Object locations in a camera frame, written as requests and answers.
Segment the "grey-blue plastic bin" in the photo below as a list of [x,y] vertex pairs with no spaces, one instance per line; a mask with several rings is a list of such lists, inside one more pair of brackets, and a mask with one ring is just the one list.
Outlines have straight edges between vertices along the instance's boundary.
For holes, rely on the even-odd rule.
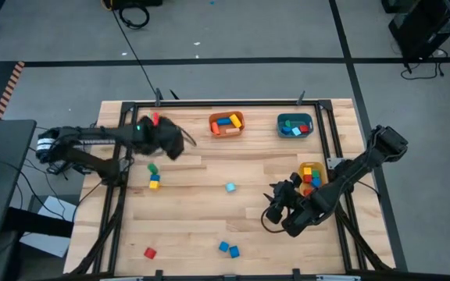
[[[285,126],[285,121],[286,120],[290,120],[291,121],[291,129],[293,129],[294,127],[300,127],[302,125],[306,125],[309,127],[310,131],[309,133],[302,133],[298,136],[295,136],[292,131],[289,135],[284,135],[281,132],[281,129]],[[278,117],[277,117],[277,133],[278,136],[281,138],[304,138],[307,137],[308,135],[311,134],[311,132],[313,132],[314,130],[314,125],[313,125],[313,119],[311,117],[311,115],[307,114],[307,113],[281,113]]]

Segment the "black equipment case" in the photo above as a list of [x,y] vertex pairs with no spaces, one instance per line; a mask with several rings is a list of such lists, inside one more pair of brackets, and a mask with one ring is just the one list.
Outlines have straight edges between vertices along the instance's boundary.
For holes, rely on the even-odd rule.
[[127,4],[137,4],[148,6],[161,6],[163,0],[100,0],[103,6],[108,10],[116,10]]

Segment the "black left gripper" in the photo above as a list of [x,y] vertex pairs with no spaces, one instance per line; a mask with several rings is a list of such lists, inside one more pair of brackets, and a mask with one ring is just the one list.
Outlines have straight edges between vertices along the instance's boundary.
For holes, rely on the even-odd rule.
[[160,116],[154,123],[143,116],[134,125],[132,147],[142,155],[152,155],[162,149],[171,160],[175,160],[184,151],[182,130],[166,117]]

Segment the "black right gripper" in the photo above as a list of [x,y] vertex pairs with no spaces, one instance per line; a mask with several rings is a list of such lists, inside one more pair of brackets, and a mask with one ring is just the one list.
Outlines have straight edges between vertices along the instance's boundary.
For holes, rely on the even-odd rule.
[[298,236],[307,226],[320,224],[327,212],[327,205],[318,190],[312,191],[307,196],[295,190],[301,183],[300,175],[292,173],[288,181],[270,184],[273,196],[266,194],[266,199],[271,204],[283,204],[292,210],[281,223],[291,237]]

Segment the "yellow plastic bin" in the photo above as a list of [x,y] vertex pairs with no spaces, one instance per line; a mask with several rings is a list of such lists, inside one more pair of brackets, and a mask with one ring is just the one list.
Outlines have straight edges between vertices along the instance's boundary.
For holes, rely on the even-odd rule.
[[318,188],[314,187],[312,185],[312,182],[311,183],[304,183],[303,182],[303,176],[305,175],[303,169],[305,167],[310,167],[312,169],[312,174],[311,174],[312,178],[314,178],[313,177],[313,170],[318,170],[319,171],[320,179],[321,179],[321,186],[320,187],[322,187],[324,184],[328,183],[327,174],[326,174],[326,168],[325,168],[325,166],[322,163],[319,163],[319,162],[303,162],[298,167],[298,174],[302,178],[302,183],[301,183],[301,185],[299,187],[299,192],[303,196],[305,196],[304,195],[304,190],[306,190],[306,189],[313,189],[313,191],[314,191],[314,190],[317,190],[317,189],[320,188],[320,187],[318,187]]

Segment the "black computer tower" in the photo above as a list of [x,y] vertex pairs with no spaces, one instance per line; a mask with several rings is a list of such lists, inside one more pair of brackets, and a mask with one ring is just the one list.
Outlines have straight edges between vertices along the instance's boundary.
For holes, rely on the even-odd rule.
[[414,0],[388,28],[404,59],[426,59],[450,37],[450,0]]

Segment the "black aluminium table frame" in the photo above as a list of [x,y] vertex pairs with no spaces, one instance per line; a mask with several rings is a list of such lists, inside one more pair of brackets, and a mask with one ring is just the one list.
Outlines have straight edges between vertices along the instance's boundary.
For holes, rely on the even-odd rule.
[[[209,116],[239,111],[245,129],[239,136],[214,137]],[[164,156],[138,155],[130,167],[126,188],[107,188],[91,175],[84,180],[84,201],[66,257],[65,271],[75,269],[98,237],[99,230],[123,202],[120,225],[106,241],[94,271],[117,276],[166,278],[190,276],[287,275],[343,273],[369,269],[371,264],[352,237],[335,219],[309,227],[292,238],[261,219],[271,183],[287,179],[303,162],[324,163],[331,157],[353,158],[364,149],[352,101],[333,99],[166,101],[159,107],[193,136],[176,161]],[[281,113],[311,115],[314,130],[304,138],[281,138],[277,117]],[[154,163],[159,189],[149,188]],[[234,183],[236,190],[227,192]],[[237,246],[238,258],[219,249],[224,241]],[[154,259],[144,256],[154,248]]]

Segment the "orange black striped tape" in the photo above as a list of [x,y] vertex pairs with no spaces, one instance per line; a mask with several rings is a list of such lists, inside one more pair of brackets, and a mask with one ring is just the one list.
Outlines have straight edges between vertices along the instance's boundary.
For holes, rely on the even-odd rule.
[[2,95],[0,97],[0,120],[3,119],[5,111],[9,105],[15,87],[20,79],[21,73],[25,67],[25,62],[18,61],[12,69],[8,82],[3,89]]

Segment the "orange plastic bin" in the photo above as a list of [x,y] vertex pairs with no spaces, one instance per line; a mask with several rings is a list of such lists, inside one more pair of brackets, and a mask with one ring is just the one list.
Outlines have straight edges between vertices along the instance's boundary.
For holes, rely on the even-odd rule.
[[239,112],[239,111],[218,112],[218,113],[213,113],[212,115],[209,116],[209,130],[214,137],[235,137],[235,136],[239,136],[241,134],[241,133],[238,135],[226,135],[225,134],[225,129],[235,128],[235,126],[232,123],[230,125],[219,126],[220,135],[215,135],[211,130],[211,123],[216,122],[218,119],[221,119],[221,118],[229,118],[229,116],[232,114],[236,114],[241,117],[241,121],[243,122],[243,126],[241,128],[241,133],[242,133],[242,131],[245,129],[245,118],[241,112]]

